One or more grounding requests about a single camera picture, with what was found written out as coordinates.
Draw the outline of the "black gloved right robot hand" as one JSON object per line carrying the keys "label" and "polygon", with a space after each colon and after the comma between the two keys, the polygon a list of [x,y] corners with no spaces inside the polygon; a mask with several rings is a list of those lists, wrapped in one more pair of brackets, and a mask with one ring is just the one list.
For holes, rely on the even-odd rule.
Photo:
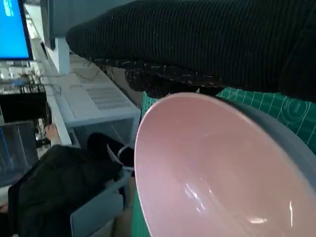
{"label": "black gloved right robot hand", "polygon": [[71,28],[66,42],[156,99],[232,87],[316,100],[313,0],[138,0]]}

